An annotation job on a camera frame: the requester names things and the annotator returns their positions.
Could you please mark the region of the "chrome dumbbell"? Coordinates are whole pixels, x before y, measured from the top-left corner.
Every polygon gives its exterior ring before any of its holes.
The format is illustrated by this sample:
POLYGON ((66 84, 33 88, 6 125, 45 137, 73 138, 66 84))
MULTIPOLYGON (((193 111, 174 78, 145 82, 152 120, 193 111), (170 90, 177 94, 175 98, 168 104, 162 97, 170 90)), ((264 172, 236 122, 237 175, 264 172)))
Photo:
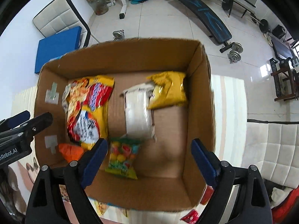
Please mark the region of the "chrome dumbbell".
POLYGON ((240 43, 234 43, 231 46, 231 50, 228 53, 228 58, 231 63, 237 63, 239 62, 242 57, 241 54, 243 53, 244 49, 240 43))

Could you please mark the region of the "blue foam mat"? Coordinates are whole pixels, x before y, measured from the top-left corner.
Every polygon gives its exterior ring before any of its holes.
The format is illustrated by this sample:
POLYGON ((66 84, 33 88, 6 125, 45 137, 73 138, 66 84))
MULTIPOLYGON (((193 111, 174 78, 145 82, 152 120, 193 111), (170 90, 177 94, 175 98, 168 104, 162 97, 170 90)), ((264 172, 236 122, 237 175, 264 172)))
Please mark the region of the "blue foam mat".
POLYGON ((43 65, 50 60, 78 49, 81 32, 82 28, 77 26, 41 39, 38 43, 34 73, 39 74, 43 65))

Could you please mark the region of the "colourful candy bag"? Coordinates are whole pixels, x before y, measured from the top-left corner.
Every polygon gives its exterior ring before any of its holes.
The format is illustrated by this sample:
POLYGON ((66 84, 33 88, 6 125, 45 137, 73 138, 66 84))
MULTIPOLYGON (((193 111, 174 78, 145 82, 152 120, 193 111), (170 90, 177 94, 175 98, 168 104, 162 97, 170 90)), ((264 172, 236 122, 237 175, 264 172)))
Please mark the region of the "colourful candy bag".
POLYGON ((142 141, 130 138, 112 138, 110 155, 105 171, 113 175, 137 180, 133 162, 138 156, 142 141))

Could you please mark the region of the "dark wooden chair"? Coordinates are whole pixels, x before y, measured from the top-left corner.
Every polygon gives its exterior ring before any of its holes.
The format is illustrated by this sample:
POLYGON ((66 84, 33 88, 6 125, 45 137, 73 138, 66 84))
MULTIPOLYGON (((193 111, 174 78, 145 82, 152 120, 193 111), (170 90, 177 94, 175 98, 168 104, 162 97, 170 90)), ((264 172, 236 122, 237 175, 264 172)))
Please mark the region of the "dark wooden chair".
POLYGON ((271 58, 270 66, 276 92, 274 101, 298 100, 298 71, 295 70, 298 57, 288 57, 280 61, 271 58))

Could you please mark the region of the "cardboard milk box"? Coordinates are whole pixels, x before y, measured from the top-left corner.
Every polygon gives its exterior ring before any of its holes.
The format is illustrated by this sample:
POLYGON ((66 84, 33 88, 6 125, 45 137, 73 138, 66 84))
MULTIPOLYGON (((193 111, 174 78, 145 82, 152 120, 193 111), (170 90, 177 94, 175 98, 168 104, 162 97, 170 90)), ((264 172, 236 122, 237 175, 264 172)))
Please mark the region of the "cardboard milk box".
POLYGON ((107 41, 46 63, 34 114, 51 126, 35 137, 40 165, 67 164, 58 147, 90 150, 106 139, 87 195, 142 211, 183 211, 201 200, 205 181, 192 141, 215 144, 210 64, 196 40, 107 41))

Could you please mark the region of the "black sit-up bench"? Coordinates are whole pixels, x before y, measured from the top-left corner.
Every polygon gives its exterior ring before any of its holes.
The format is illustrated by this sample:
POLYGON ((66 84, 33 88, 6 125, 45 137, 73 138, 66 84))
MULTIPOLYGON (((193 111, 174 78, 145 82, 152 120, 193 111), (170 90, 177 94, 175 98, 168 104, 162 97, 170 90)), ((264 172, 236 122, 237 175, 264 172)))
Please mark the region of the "black sit-up bench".
POLYGON ((224 46, 219 50, 221 53, 231 49, 234 42, 229 43, 232 34, 225 26, 223 21, 214 13, 214 11, 201 0, 178 0, 205 25, 211 36, 218 44, 224 46))

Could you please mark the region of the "white quilted sofa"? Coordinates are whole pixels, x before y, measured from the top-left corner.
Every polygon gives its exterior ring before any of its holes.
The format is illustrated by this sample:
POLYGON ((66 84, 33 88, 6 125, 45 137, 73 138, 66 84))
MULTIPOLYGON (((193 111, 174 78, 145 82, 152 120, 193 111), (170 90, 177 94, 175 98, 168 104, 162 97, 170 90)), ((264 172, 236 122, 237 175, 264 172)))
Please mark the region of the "white quilted sofa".
POLYGON ((255 165, 265 180, 298 187, 298 122, 247 120, 241 166, 255 165))

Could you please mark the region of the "white cushioned chair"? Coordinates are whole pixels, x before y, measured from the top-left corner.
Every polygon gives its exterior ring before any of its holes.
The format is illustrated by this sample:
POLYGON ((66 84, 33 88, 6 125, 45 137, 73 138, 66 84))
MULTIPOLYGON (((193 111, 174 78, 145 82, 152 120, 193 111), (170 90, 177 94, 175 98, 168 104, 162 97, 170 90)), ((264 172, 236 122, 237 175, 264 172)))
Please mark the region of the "white cushioned chair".
POLYGON ((79 48, 89 45, 90 28, 71 0, 52 0, 33 18, 33 24, 45 38, 79 26, 79 48))

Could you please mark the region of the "orange snack bag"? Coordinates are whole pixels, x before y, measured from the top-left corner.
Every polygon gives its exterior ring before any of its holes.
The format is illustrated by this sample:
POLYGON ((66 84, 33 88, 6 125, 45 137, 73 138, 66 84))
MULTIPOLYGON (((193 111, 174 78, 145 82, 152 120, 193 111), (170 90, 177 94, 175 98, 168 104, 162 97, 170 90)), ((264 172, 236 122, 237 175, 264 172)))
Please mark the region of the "orange snack bag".
POLYGON ((70 163, 71 161, 79 161, 84 154, 84 149, 77 145, 69 143, 61 143, 58 145, 59 152, 62 157, 70 163))

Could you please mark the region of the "white tissue packet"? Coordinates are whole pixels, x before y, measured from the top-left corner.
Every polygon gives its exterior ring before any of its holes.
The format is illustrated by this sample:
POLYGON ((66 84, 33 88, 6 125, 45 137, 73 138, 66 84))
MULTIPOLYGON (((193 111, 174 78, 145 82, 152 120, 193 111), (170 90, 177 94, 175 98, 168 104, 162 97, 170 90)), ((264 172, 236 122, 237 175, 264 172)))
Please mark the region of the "white tissue packet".
POLYGON ((152 111, 148 109, 154 85, 141 83, 122 92, 124 97, 126 136, 131 139, 155 138, 152 111))

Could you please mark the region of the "large yellow red noodle bag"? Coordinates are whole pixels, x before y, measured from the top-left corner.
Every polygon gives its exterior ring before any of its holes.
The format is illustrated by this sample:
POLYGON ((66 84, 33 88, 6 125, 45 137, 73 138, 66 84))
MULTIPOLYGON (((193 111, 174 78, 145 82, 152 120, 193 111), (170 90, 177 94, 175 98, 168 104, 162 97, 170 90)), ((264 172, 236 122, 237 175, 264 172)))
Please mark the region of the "large yellow red noodle bag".
POLYGON ((84 150, 91 150, 100 138, 108 138, 108 101, 114 83, 112 77, 97 75, 74 80, 65 88, 67 134, 84 150))

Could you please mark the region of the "yellow snack bag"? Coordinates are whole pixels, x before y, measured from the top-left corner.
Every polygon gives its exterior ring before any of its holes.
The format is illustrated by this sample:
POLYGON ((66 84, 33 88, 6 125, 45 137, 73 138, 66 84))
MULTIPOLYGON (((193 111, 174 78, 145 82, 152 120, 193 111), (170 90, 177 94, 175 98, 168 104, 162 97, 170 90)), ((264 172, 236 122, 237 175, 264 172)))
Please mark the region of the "yellow snack bag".
POLYGON ((147 77, 154 84, 148 109, 156 110, 171 106, 183 106, 187 103, 184 90, 184 72, 165 71, 147 77))

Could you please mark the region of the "small red packet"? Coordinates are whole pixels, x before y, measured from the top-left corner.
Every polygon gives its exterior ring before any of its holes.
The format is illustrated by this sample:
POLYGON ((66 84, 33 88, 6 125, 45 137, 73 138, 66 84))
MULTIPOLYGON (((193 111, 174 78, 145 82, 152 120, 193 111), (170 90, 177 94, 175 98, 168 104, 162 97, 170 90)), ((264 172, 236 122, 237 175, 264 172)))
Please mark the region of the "small red packet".
POLYGON ((188 214, 183 216, 180 221, 184 221, 187 224, 196 224, 200 215, 195 209, 192 209, 188 214))

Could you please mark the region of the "striped pink-edged table mat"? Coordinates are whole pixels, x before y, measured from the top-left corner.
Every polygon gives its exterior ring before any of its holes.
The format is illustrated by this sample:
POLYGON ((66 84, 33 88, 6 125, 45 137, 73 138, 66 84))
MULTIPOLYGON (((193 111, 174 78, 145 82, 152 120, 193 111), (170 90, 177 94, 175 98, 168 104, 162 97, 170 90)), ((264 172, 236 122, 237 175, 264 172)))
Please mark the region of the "striped pink-edged table mat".
MULTIPOLYGON (((215 154, 233 166, 241 166, 246 140, 247 99, 244 80, 213 75, 215 105, 215 154)), ((24 215, 34 181, 40 169, 36 153, 9 166, 10 195, 6 203, 11 214, 24 215)), ((104 223, 182 223, 182 212, 136 211, 89 200, 104 223)))

